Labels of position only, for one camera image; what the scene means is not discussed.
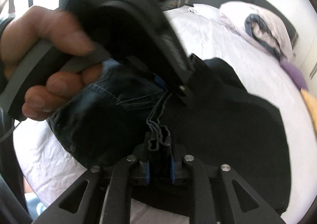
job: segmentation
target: fingernail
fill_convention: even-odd
[[[36,118],[37,112],[30,107],[25,107],[23,109],[23,115],[29,118]]]
[[[76,52],[86,55],[95,49],[92,40],[83,31],[78,31],[65,37],[66,43]]]
[[[64,95],[67,91],[67,86],[64,81],[61,79],[55,79],[49,86],[51,92],[55,93],[56,95]]]
[[[45,101],[37,95],[31,95],[28,100],[27,103],[32,106],[32,107],[37,107],[37,108],[41,108],[45,106]]]

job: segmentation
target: cable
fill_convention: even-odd
[[[10,128],[10,130],[4,135],[4,136],[2,136],[1,138],[0,138],[0,143],[2,143],[3,141],[5,141],[5,139],[7,139],[12,133],[13,133],[13,131],[21,124],[22,122],[20,122],[20,123],[18,123],[16,126],[12,126],[11,128]]]

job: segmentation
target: light blue object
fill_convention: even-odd
[[[26,193],[24,194],[24,196],[29,213],[32,219],[35,220],[42,212],[44,212],[46,207],[43,203],[41,203],[40,199],[33,192]]]

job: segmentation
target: yellow object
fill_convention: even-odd
[[[317,100],[304,89],[301,89],[301,94],[313,120],[315,132],[317,133]]]

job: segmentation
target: triangular cutout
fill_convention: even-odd
[[[83,181],[83,183],[76,187],[72,193],[59,204],[59,207],[70,213],[76,213],[84,196],[87,185],[88,181]]]
[[[241,184],[233,180],[233,187],[235,189],[240,208],[243,212],[248,212],[250,210],[256,209],[259,207],[259,204],[252,198],[252,196],[241,186]]]

